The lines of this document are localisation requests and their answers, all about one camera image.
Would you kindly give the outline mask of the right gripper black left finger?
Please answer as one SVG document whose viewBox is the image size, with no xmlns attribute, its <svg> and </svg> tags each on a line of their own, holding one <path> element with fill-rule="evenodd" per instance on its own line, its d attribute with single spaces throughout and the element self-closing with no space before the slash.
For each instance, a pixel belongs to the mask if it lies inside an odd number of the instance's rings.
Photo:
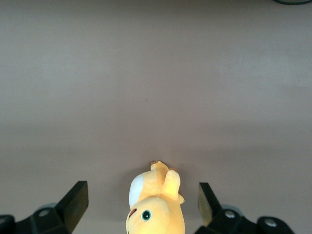
<svg viewBox="0 0 312 234">
<path fill-rule="evenodd" d="M 71 234 L 89 205 L 88 183 L 78 181 L 58 202 L 41 206 L 24 220 L 0 216 L 2 234 Z"/>
</svg>

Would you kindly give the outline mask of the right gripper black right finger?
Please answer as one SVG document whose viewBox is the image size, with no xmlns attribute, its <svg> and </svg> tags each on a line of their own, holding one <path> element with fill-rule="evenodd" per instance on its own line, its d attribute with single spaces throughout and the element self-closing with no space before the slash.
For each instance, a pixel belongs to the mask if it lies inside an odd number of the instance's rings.
<svg viewBox="0 0 312 234">
<path fill-rule="evenodd" d="M 198 209 L 203 219 L 197 234 L 293 234 L 281 219 L 261 216 L 257 222 L 249 221 L 233 206 L 221 206 L 209 183 L 199 183 Z"/>
</svg>

